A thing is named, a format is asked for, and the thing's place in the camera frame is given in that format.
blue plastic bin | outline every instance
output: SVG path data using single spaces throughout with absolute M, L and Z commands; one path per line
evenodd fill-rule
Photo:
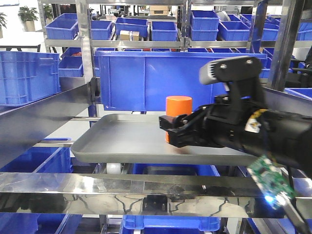
M 74 20 L 56 19 L 47 26 L 48 39 L 74 39 L 78 33 L 78 22 Z
M 187 52 L 203 52 L 203 53 L 207 53 L 208 50 L 206 48 L 188 48 Z
M 48 140 L 69 139 L 50 138 Z M 69 148 L 32 147 L 0 168 L 0 172 L 71 173 L 73 171 L 72 167 Z
M 0 52 L 0 105 L 21 106 L 60 92 L 59 54 Z
M 248 40 L 249 28 L 243 22 L 223 21 L 219 24 L 219 34 L 225 40 Z
M 133 165 L 132 173 L 137 175 L 148 174 L 148 169 L 156 168 L 156 171 L 164 169 L 162 175 L 198 175 L 198 176 L 220 176 L 215 166 L 211 165 L 189 165 L 189 164 L 141 164 Z M 217 231 L 220 229 L 218 217 L 177 217 L 159 215 L 124 215 L 121 223 L 121 234 L 132 234 L 133 230 L 143 230 L 144 233 L 191 233 L 200 234 L 204 231 Z
M 312 30 L 298 32 L 297 40 L 312 40 Z
M 212 48 L 213 53 L 233 53 L 230 48 Z
M 147 37 L 147 19 L 133 19 L 118 17 L 115 22 L 116 34 L 121 30 L 139 32 L 141 37 Z
M 59 62 L 59 77 L 82 77 L 83 66 L 81 56 L 64 57 Z
M 60 16 L 55 18 L 56 20 L 73 20 L 73 21 L 77 21 L 77 14 L 75 13 L 63 13 Z
M 243 21 L 243 23 L 249 23 L 252 21 L 252 14 L 240 14 L 239 15 L 240 19 Z
M 112 30 L 113 25 L 111 21 L 91 21 L 91 34 L 93 40 L 109 40 L 111 38 Z
M 217 30 L 219 16 L 214 11 L 192 11 L 191 26 L 194 30 Z
M 174 22 L 152 22 L 152 40 L 176 41 L 177 27 Z
M 284 92 L 312 101 L 312 88 L 286 88 Z
M 3 234 L 74 234 L 81 221 L 79 214 L 0 214 Z
M 154 52 L 170 52 L 171 49 L 166 49 L 166 48 L 152 48 L 151 51 L 154 51 Z
M 71 56 L 79 52 L 81 52 L 80 47 L 68 47 L 67 50 L 65 50 L 65 52 L 60 57 L 63 58 L 65 56 Z
M 216 40 L 218 30 L 195 30 L 191 27 L 192 40 Z
M 207 62 L 236 53 L 99 52 L 101 101 L 105 110 L 165 111 L 166 97 L 193 98 L 193 106 L 208 104 L 214 85 L 202 85 L 199 69 Z M 252 55 L 266 63 L 265 54 Z
M 265 23 L 262 40 L 277 40 L 279 27 L 275 24 Z

blue led light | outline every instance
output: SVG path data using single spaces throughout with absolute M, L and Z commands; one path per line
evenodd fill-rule
M 268 203 L 272 203 L 272 202 L 274 201 L 274 198 L 271 197 L 271 196 L 269 196 L 269 195 L 266 195 L 266 196 L 264 197 L 264 199 L 265 199 Z

white roller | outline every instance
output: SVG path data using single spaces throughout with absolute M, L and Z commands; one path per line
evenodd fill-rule
M 107 174 L 121 174 L 121 164 L 120 163 L 107 163 L 106 173 Z

potted plant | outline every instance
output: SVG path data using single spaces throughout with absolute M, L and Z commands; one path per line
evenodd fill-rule
M 24 30 L 25 32 L 34 32 L 35 31 L 35 20 L 38 20 L 38 17 L 36 16 L 38 14 L 38 11 L 35 7 L 29 8 L 28 6 L 22 6 L 19 8 L 18 16 L 20 17 L 20 20 L 24 24 Z
M 44 9 L 45 23 L 49 24 L 52 22 L 52 18 L 53 18 L 52 7 L 51 5 L 47 4 L 43 6 L 43 9 Z
M 4 14 L 3 12 L 0 12 L 0 38 L 3 38 L 2 27 L 6 28 L 5 16 L 6 14 Z

cardboard box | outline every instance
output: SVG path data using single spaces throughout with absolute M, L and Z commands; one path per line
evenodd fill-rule
M 139 32 L 121 30 L 120 40 L 139 40 Z
M 167 16 L 169 14 L 169 11 L 151 11 L 150 10 L 150 16 Z
M 164 5 L 150 6 L 150 11 L 168 11 L 168 10 L 169 10 L 168 6 L 164 6 Z

